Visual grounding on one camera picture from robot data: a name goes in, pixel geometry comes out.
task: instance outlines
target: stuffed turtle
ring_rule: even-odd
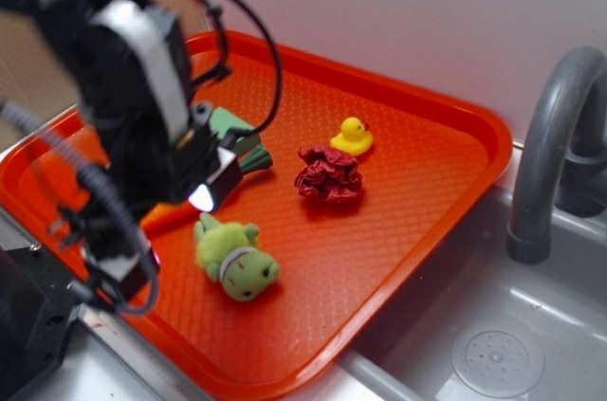
[[[196,263],[235,300],[249,301],[275,283],[280,267],[259,248],[254,224],[222,224],[201,213],[194,226]]]

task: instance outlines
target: sink basin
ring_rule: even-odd
[[[605,400],[605,229],[555,211],[550,258],[518,264],[510,201],[489,191],[352,349],[425,400]]]

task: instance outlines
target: yellow rubber duck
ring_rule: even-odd
[[[331,146],[349,155],[358,156],[373,145],[373,135],[369,125],[356,117],[346,118],[341,124],[341,132],[331,139]]]

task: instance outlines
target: orange tray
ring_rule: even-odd
[[[214,37],[188,42],[195,72],[214,63]],[[234,73],[197,99],[251,124],[267,114],[273,68],[263,43],[230,34]],[[284,101],[262,134],[275,166],[249,174],[215,216],[253,222],[282,277],[254,301],[230,300],[194,264],[193,223],[184,205],[148,215],[161,260],[154,313],[127,320],[201,389],[222,399],[283,396],[318,376],[354,339],[506,167],[504,124],[468,102],[281,48]],[[350,116],[375,137],[360,160],[364,194],[354,204],[301,197],[299,148],[328,144]],[[76,111],[51,123],[73,145],[104,161],[94,131]],[[77,249],[59,251],[48,226],[56,204],[77,208],[87,194],[74,171],[36,137],[0,165],[0,201],[77,275]]]

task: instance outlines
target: drain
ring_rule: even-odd
[[[543,353],[522,326],[508,321],[478,322],[464,330],[451,349],[453,369],[468,387],[492,398],[530,391],[543,373]]]

